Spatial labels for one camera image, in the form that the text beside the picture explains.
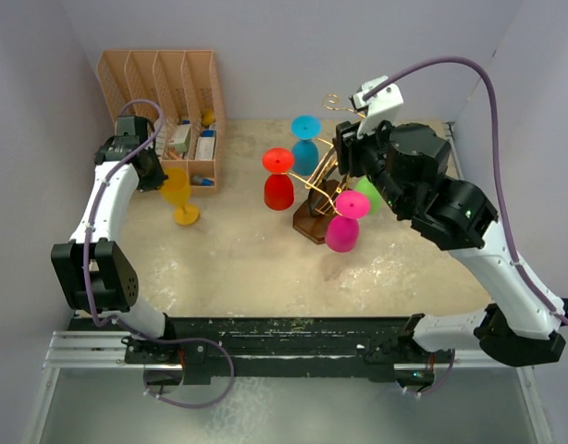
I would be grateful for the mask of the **yellow wine glass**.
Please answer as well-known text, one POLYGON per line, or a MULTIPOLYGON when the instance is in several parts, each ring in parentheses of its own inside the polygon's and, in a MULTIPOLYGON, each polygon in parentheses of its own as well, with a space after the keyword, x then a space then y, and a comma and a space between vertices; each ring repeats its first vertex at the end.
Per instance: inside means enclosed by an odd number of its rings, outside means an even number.
POLYGON ((191 184, 188 173, 179 168, 165 170, 167 176, 160 188, 163 198, 174 207, 173 220, 180 226, 189 226, 195 223, 200 210, 190 204, 191 184))

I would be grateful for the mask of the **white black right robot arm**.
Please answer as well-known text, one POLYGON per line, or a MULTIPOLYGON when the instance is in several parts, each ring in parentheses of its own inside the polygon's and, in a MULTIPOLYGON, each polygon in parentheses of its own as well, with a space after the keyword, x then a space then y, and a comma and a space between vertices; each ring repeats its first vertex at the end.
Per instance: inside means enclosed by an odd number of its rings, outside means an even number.
POLYGON ((451 145, 429 126, 382 121, 360 136, 345 121, 332 140, 341 173, 366 177, 398 220, 459 261, 492 302, 468 314, 412 315, 400 338, 401 355, 420 362, 431 352, 481 350, 511 367, 551 364, 566 345, 568 298, 531 290, 534 272, 508 250, 497 209, 475 184, 447 174, 451 145))

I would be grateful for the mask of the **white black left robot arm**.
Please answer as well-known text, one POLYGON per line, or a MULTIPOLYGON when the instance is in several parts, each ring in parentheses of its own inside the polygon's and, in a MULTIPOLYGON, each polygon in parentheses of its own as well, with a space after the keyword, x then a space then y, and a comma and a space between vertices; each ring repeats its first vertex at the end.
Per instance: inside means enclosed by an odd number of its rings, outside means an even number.
POLYGON ((80 223, 69 241, 51 250, 67 304, 104 327, 118 322, 159 363, 175 358, 167 316, 140 296, 137 273, 119 246, 132 194, 155 191, 167 180, 155 153, 154 124, 146 117, 117 118, 116 133, 95 153, 94 182, 80 223))

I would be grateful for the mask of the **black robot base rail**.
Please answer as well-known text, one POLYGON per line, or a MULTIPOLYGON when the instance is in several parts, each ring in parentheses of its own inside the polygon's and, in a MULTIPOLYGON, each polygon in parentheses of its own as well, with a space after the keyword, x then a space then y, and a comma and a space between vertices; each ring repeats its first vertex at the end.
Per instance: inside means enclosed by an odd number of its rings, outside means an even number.
POLYGON ((407 317, 177 317, 165 343, 120 335, 127 364, 159 385, 207 385, 214 377, 362 378, 432 384, 452 351, 424 351, 407 317))

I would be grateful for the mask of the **green wine glass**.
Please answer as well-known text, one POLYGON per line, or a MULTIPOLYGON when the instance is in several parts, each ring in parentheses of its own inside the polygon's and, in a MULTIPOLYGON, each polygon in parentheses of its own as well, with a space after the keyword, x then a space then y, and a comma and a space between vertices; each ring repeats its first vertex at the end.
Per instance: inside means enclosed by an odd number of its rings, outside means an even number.
POLYGON ((367 177, 360 178, 354 185, 355 191, 360 192, 369 202, 370 216, 375 215, 381 209, 383 198, 377 188, 370 182, 367 177))

